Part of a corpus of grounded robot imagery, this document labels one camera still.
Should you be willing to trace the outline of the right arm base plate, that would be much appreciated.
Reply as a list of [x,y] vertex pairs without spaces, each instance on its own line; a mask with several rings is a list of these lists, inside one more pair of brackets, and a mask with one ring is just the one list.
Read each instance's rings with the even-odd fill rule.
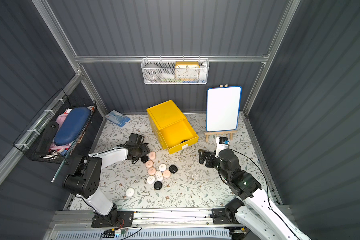
[[209,217],[213,219],[214,225],[242,225],[237,221],[236,213],[230,209],[212,209]]

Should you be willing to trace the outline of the yellow three-drawer cabinet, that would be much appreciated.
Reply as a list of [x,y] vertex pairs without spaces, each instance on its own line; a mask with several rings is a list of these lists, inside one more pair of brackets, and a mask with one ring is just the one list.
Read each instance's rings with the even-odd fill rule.
[[160,130],[182,121],[186,118],[185,115],[172,100],[148,108],[147,113],[155,136],[158,138],[162,148],[168,149]]

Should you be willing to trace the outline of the black earphone case bottom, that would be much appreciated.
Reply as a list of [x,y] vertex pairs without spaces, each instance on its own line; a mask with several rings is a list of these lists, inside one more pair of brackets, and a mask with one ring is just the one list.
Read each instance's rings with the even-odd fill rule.
[[156,191],[161,190],[162,187],[163,187],[162,182],[156,181],[156,182],[154,183],[154,189],[155,189]]

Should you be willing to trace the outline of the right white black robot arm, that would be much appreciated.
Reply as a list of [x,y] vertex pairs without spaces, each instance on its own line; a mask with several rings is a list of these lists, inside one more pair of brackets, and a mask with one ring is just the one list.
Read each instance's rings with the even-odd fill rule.
[[268,193],[249,173],[242,170],[236,151],[224,149],[215,152],[199,149],[199,162],[217,170],[221,180],[237,196],[225,205],[225,218],[240,223],[261,240],[309,240],[271,202]]

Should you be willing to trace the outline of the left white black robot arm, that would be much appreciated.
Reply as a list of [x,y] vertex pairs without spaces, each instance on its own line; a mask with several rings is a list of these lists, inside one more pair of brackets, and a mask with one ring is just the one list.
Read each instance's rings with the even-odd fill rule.
[[100,190],[103,169],[116,163],[130,160],[136,163],[150,153],[145,137],[131,134],[128,141],[109,150],[86,156],[75,155],[68,174],[62,183],[63,189],[84,200],[99,216],[108,218],[117,215],[116,205]]

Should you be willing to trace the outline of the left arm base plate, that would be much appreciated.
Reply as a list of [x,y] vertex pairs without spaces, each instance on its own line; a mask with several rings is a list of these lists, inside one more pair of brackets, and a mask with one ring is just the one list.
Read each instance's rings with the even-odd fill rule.
[[113,211],[103,216],[94,212],[92,228],[126,228],[131,227],[134,219],[133,211]]

